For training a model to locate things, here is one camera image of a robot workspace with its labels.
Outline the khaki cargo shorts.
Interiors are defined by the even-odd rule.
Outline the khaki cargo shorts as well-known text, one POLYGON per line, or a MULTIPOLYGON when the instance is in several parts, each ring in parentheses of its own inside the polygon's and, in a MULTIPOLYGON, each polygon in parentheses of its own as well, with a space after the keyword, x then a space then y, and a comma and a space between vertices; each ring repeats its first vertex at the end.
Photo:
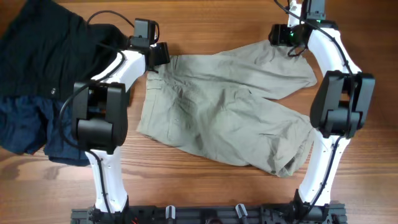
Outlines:
POLYGON ((291 176, 314 141, 309 117, 279 100, 317 82, 303 57, 264 40, 213 55, 173 55, 147 75, 138 131, 234 166, 291 176))

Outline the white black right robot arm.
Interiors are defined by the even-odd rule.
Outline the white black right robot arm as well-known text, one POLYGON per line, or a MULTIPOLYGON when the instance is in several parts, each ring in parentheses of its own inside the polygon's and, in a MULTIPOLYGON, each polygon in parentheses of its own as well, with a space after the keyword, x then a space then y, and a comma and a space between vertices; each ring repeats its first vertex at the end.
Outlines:
POLYGON ((305 47, 322 71, 323 80, 310 108, 315 141, 298 195, 308 208, 324 207, 331 201, 341 157, 364 126, 376 81, 351 60, 339 30, 325 21, 275 24, 269 41, 273 46, 305 47))

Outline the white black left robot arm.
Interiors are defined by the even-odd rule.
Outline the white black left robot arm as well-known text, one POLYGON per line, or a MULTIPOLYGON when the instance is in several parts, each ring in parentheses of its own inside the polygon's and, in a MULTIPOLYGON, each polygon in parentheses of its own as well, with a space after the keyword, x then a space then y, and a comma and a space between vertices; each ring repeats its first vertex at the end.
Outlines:
POLYGON ((89 159, 96 189, 94 208, 101 214, 122 213, 127 206, 121 146, 128 129, 129 89, 143 74, 169 62, 165 42, 146 49, 131 46, 90 81, 74 86, 72 134, 89 159))

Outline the black folded garment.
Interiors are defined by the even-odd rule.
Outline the black folded garment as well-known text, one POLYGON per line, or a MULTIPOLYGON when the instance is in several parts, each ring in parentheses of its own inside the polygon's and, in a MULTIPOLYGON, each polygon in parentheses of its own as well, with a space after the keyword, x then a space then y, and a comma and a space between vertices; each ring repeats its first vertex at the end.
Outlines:
POLYGON ((66 100, 126 45, 112 24, 88 25, 53 1, 27 1, 1 37, 1 96, 66 100))

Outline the navy blue garment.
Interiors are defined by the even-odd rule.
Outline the navy blue garment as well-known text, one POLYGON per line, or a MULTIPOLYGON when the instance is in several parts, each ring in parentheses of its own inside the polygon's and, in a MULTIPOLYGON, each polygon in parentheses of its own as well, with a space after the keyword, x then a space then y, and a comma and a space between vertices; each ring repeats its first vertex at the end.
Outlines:
POLYGON ((52 162, 72 166, 90 164, 83 151, 60 136, 63 102, 40 96, 1 97, 1 147, 15 154, 34 154, 40 148, 52 162))

